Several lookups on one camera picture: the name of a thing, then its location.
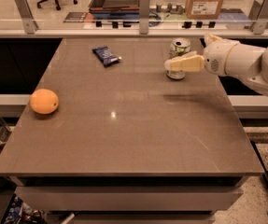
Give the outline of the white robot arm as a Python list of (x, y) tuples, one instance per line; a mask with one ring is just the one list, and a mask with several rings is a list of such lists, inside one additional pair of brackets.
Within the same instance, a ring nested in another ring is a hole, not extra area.
[(268, 47), (242, 44), (237, 40), (205, 35), (202, 55), (190, 51), (167, 60), (164, 68), (172, 72), (200, 72), (234, 77), (253, 91), (268, 97)]

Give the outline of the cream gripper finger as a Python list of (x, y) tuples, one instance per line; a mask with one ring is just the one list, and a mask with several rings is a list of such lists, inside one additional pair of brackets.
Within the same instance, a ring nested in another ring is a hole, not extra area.
[(214, 42), (220, 41), (221, 37), (213, 34), (205, 34), (205, 45), (209, 46)]
[(205, 59), (201, 55), (175, 57), (164, 63), (164, 68), (173, 72), (200, 72), (205, 68)]

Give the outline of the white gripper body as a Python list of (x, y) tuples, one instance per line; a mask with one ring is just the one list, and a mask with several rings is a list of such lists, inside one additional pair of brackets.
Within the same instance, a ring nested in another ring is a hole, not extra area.
[(225, 77), (228, 56), (238, 44), (238, 41), (230, 39), (206, 41), (204, 49), (205, 69), (211, 74)]

